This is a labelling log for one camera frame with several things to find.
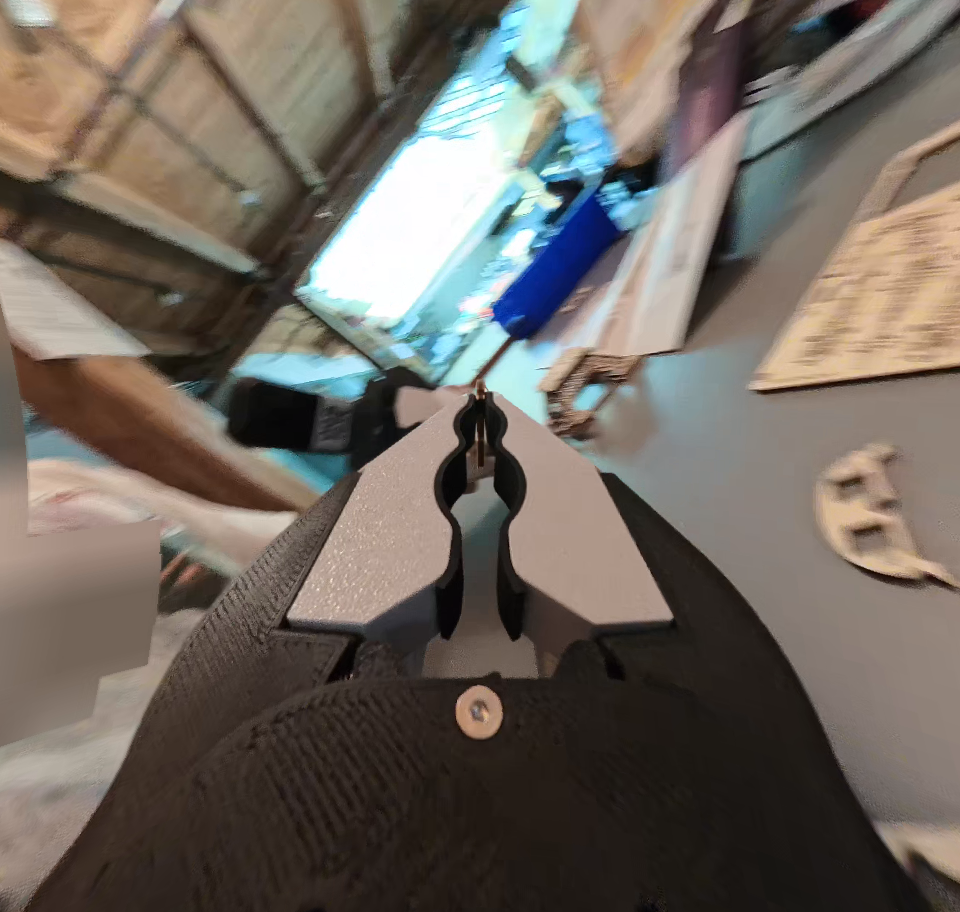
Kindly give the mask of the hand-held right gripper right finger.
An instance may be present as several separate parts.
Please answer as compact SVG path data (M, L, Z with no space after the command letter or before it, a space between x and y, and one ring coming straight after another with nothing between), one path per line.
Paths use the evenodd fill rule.
M509 400L486 396L509 637L586 642L662 629L674 614L597 467Z

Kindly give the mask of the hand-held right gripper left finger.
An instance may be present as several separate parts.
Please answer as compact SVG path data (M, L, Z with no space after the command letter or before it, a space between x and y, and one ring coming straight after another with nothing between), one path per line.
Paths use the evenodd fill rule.
M369 462L286 614L296 631L364 641L449 640L462 615L461 528L474 395Z

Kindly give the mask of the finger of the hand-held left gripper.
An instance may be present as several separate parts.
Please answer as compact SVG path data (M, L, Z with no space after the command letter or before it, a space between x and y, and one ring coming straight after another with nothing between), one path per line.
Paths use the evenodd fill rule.
M395 424L400 430L412 429L426 423L445 409L461 404L461 387L439 387L432 390L403 387L395 393L393 400Z

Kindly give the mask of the thin dark wooden rod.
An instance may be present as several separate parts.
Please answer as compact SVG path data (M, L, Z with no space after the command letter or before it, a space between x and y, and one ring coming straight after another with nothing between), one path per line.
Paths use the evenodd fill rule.
M474 435L476 478L482 478L493 471L493 459L488 442L488 391L486 381L477 378L474 384L476 399L476 423Z

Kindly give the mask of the semicircular wooden piece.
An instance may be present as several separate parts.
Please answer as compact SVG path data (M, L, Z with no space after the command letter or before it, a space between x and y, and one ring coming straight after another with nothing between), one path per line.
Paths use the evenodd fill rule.
M896 448L874 442L832 462L814 486L820 534L840 558L858 570L895 582L932 582L957 591L958 579L927 558L906 521L890 476Z

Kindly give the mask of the person's left forearm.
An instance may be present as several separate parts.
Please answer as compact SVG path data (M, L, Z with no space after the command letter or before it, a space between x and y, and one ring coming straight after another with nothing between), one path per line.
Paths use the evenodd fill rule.
M163 549L225 577L246 570L299 518L224 506L141 473L71 461L30 461L28 485L32 535L152 522Z

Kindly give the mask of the wooden ledge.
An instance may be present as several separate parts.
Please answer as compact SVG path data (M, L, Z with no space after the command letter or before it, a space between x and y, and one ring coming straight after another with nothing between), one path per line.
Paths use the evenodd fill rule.
M115 464L223 506L307 511L318 492L293 472L235 443L211 412L139 359L38 360L18 346L22 399Z

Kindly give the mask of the wooden tower base model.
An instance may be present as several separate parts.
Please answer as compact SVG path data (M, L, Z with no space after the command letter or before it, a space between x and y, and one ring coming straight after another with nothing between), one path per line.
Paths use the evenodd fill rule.
M561 353L536 387L545 397L549 430L574 441L593 438L598 413L643 361L641 355L611 355L593 347Z

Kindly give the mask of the large blue storage bin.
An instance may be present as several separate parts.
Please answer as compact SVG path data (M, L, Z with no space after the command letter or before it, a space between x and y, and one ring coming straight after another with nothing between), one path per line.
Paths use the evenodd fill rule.
M556 234L493 304L493 322L513 341L536 335L620 236L599 190L583 191Z

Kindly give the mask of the folded paper instruction sheet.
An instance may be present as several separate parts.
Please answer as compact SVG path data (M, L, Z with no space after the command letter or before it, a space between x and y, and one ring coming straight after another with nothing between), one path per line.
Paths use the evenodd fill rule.
M576 345L619 357L684 346L751 117L750 109L734 115L662 188L651 221L634 235Z

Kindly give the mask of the wooden sheet with tower parts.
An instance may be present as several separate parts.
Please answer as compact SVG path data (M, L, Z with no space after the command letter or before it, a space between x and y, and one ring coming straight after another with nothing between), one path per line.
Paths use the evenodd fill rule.
M893 156L749 389L766 394L958 369L959 183L894 208L954 122Z

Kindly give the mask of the instruction poster board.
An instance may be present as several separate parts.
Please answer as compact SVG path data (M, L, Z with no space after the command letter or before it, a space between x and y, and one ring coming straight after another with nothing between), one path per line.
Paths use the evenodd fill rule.
M640 164L663 146L692 37L719 2L581 0L606 125L621 160Z

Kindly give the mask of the purple puzzle box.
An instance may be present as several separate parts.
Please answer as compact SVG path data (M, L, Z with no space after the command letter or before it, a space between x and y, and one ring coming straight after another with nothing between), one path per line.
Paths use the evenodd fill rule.
M754 1L720 0L692 35L661 157L662 184L676 179L739 111Z

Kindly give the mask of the white flat board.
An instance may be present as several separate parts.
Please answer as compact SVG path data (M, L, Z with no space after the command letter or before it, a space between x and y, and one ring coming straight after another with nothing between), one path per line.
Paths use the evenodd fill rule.
M959 0L892 0L751 115L741 161L754 162L889 78L958 18Z

